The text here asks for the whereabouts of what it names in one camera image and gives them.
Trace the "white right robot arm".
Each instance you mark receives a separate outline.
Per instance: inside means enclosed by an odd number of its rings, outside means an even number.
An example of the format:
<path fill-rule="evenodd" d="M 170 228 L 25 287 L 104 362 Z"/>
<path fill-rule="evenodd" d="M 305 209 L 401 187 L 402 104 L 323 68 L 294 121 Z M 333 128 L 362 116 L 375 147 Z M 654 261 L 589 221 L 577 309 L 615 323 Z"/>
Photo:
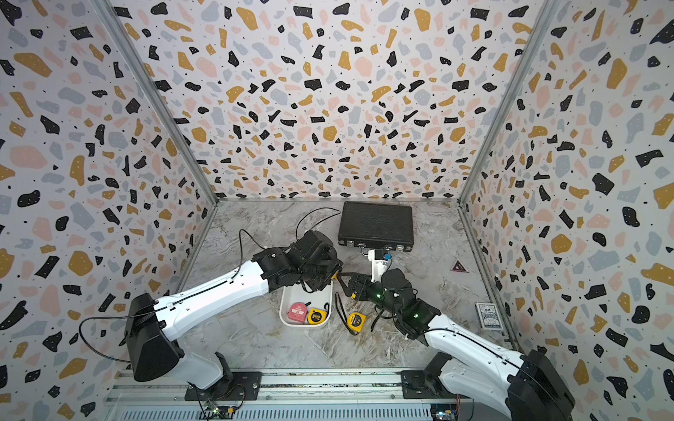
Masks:
<path fill-rule="evenodd" d="M 437 375 L 442 387 L 468 396 L 512 420 L 569 420 L 575 399 L 549 358 L 498 346 L 461 327 L 421 298 L 399 269 L 380 280 L 340 273 L 346 296 L 367 301 L 389 313 L 409 340 L 447 354 Z"/>

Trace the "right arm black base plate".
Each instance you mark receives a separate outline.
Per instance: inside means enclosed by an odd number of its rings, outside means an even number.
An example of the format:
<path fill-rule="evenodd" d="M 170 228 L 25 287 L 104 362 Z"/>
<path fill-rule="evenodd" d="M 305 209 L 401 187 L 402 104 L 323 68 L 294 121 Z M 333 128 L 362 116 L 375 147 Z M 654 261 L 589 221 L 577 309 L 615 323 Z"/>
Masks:
<path fill-rule="evenodd" d="M 437 375 L 423 370 L 404 370 L 400 380 L 405 399 L 449 399 L 455 396 L 442 385 Z"/>

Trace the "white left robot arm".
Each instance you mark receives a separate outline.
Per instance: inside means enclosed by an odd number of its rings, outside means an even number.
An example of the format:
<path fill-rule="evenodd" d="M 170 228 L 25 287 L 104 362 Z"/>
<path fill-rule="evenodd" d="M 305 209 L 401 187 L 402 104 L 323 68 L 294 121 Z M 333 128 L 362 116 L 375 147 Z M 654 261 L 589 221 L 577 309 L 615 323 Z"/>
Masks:
<path fill-rule="evenodd" d="M 171 296 L 144 293 L 128 310 L 125 339 L 133 378 L 150 382 L 168 376 L 201 390 L 226 386 L 224 357 L 196 354 L 179 339 L 195 326 L 239 303 L 296 284 L 326 288 L 342 268 L 333 242 L 308 231 L 287 247 L 267 247 L 237 269 Z"/>

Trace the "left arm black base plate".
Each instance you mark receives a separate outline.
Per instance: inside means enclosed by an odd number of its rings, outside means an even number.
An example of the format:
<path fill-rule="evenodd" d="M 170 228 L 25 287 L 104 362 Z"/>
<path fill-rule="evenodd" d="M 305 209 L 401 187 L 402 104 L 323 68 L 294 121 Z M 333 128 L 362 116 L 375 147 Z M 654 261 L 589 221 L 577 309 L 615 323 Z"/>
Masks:
<path fill-rule="evenodd" d="M 208 389 L 187 389 L 184 400 L 202 403 L 206 401 L 256 401 L 262 380 L 262 372 L 235 371 Z"/>

